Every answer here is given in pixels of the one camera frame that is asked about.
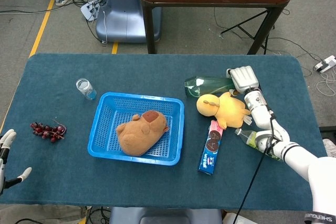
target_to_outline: blue plastic basket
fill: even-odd
[[[160,140],[141,157],[125,154],[119,145],[116,128],[129,122],[133,115],[147,110],[164,114],[169,126]],[[93,120],[88,152],[94,157],[119,159],[156,165],[175,165],[181,154],[184,124],[184,104],[173,98],[147,95],[105,93],[99,101]]]

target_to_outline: red grapes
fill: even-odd
[[[30,127],[33,128],[33,134],[42,137],[43,139],[50,138],[52,143],[55,143],[57,140],[63,139],[67,128],[55,121],[58,126],[51,127],[49,125],[43,125],[42,123],[31,123]]]

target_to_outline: power strip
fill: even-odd
[[[325,58],[323,61],[321,61],[320,63],[317,63],[314,67],[313,70],[320,72],[320,73],[324,73],[327,70],[333,68],[336,65],[336,58],[334,55],[331,55],[327,58]]]
[[[91,0],[87,4],[83,5],[80,10],[83,13],[84,17],[88,21],[93,21],[97,19],[99,8],[100,8],[100,2],[101,0]]]

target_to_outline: glass cup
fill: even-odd
[[[87,79],[78,79],[76,87],[88,100],[94,100],[96,98],[97,92]]]

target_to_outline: table leg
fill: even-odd
[[[147,50],[149,54],[155,54],[155,42],[154,42],[154,25],[153,25],[153,14],[152,7],[142,6],[143,10],[143,21],[145,24]]]
[[[258,52],[283,9],[284,7],[273,7],[269,9],[269,12],[257,31],[254,42],[247,53],[248,55],[255,55]]]

